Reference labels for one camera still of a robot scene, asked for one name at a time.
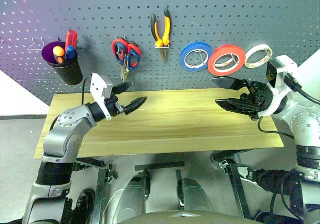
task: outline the scissors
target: scissors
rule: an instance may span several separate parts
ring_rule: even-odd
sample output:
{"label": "scissors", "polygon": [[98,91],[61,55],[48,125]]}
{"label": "scissors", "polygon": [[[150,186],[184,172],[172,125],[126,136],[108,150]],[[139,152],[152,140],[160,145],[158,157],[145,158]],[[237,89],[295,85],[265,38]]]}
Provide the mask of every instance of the scissors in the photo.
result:
{"label": "scissors", "polygon": [[141,51],[135,42],[127,42],[125,38],[116,38],[111,48],[115,59],[121,65],[121,80],[126,82],[129,71],[136,69],[139,65]]}

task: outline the black cup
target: black cup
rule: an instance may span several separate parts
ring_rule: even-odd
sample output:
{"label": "black cup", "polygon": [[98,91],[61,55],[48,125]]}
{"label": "black cup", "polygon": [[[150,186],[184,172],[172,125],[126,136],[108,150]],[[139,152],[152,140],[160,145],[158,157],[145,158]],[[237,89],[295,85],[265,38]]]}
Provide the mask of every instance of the black cup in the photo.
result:
{"label": "black cup", "polygon": [[42,57],[50,65],[56,73],[60,76],[60,78],[68,85],[77,85],[81,83],[83,76],[81,73],[81,69],[78,63],[78,54],[75,52],[75,56],[72,60],[69,60],[65,63],[58,63],[55,60],[53,48],[55,46],[60,46],[64,49],[66,42],[55,41],[48,43],[42,49]]}

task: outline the red scissors handle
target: red scissors handle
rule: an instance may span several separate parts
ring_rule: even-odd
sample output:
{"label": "red scissors handle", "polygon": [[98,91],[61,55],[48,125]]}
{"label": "red scissors handle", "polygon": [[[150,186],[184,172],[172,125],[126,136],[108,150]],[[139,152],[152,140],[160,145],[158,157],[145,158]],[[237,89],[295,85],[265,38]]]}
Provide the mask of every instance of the red scissors handle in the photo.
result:
{"label": "red scissors handle", "polygon": [[112,53],[115,56],[118,63],[121,65],[124,64],[125,58],[128,52],[128,42],[125,41],[123,38],[115,39],[111,44]]}

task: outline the pegboard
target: pegboard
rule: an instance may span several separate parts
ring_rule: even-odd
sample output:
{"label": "pegboard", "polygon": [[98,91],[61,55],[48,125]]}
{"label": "pegboard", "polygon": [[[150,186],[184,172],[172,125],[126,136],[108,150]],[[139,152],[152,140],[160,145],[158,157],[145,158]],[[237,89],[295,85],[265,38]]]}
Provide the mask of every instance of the pegboard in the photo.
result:
{"label": "pegboard", "polygon": [[[163,32],[163,9],[171,14],[166,64],[154,48],[150,15]],[[111,52],[115,35],[134,41],[142,51],[140,66],[129,73],[131,91],[210,88],[207,71],[187,72],[179,64],[184,47],[203,41],[213,49],[230,43],[248,51],[266,43],[273,55],[303,63],[320,48],[320,0],[0,0],[0,69],[50,104],[54,93],[81,92],[64,84],[41,57],[27,51],[32,38],[42,45],[78,32],[78,60],[85,76],[92,72],[120,83],[120,66]],[[232,77],[265,81],[266,66],[243,67]]]}

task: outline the wooden table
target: wooden table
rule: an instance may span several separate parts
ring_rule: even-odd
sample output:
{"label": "wooden table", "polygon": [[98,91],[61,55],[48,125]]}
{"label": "wooden table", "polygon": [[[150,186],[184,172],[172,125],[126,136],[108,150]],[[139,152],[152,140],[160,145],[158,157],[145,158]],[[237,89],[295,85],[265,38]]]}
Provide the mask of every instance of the wooden table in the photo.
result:
{"label": "wooden table", "polygon": [[[224,111],[214,102],[217,98],[240,94],[241,90],[217,88],[122,93],[118,96],[121,105],[141,96],[148,99],[127,116],[121,114],[111,121],[99,122],[84,137],[78,156],[283,147],[278,134],[262,133],[249,116]],[[80,105],[80,101],[81,94],[53,97],[34,158],[41,158],[53,119],[66,109]],[[85,94],[84,101],[93,102],[91,94]],[[271,117],[263,119],[262,127],[276,130]]]}

